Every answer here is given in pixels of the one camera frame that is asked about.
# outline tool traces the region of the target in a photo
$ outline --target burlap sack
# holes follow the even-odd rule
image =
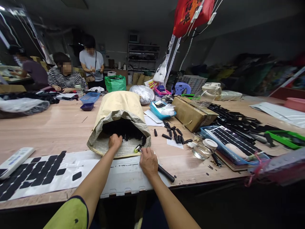
[[[87,142],[89,149],[103,156],[108,150],[109,131],[113,131],[116,134],[125,131],[127,134],[131,135],[143,135],[144,139],[146,138],[144,147],[150,147],[151,135],[145,124],[143,110],[139,100],[139,95],[129,91],[116,91],[106,94],[103,97],[98,111],[95,128]],[[117,121],[116,123],[122,121],[130,126],[125,129],[120,129],[120,127],[110,128],[110,126],[112,127],[113,125],[113,123],[110,122],[113,121]],[[115,158],[140,155],[139,153],[135,154],[133,152],[135,147],[139,144],[142,144],[140,138],[131,138],[128,139],[128,141],[123,140],[122,146],[116,153]]]

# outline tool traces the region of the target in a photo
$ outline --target hand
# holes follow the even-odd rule
[[[52,85],[52,88],[55,89],[55,91],[61,91],[61,87],[57,85]]]
[[[93,68],[92,66],[90,66],[90,72],[95,73],[95,68]]]
[[[109,142],[108,142],[109,149],[114,148],[117,151],[121,147],[122,142],[123,142],[122,136],[119,137],[117,134],[113,134],[109,138]]]
[[[148,148],[142,148],[140,166],[143,170],[143,173],[147,176],[148,179],[159,176],[158,174],[158,159],[157,155]]]
[[[72,91],[75,91],[75,88],[65,88],[63,93],[71,93]]]

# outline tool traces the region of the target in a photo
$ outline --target green plastic bag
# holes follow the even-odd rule
[[[126,91],[126,79],[124,76],[105,76],[105,84],[108,92]]]

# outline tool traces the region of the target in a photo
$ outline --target green tray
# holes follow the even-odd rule
[[[299,139],[305,141],[305,137],[303,137],[302,135],[299,135],[295,132],[291,132],[291,131],[284,131],[284,130],[276,131],[275,130],[275,131],[266,131],[265,133],[270,134],[272,139],[276,140],[277,142],[282,143],[283,145],[288,146],[291,149],[300,149],[300,148],[302,148],[302,146],[298,146],[298,145],[292,143],[291,141],[288,141],[288,140],[278,136],[277,134],[289,134],[293,137],[296,137],[296,138],[299,138]]]
[[[195,94],[182,94],[181,96],[187,97],[187,98],[193,98]]]

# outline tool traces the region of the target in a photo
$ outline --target gray t-shirt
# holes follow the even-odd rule
[[[26,60],[23,62],[22,68],[28,72],[35,83],[48,84],[48,74],[40,63],[33,60]]]
[[[104,64],[103,56],[100,52],[96,52],[93,56],[90,56],[86,50],[83,50],[79,53],[79,60],[81,63],[85,64],[88,69],[95,68],[95,81],[103,80],[103,73],[100,74],[98,71],[101,69]],[[86,73],[87,76],[93,75],[94,73]]]

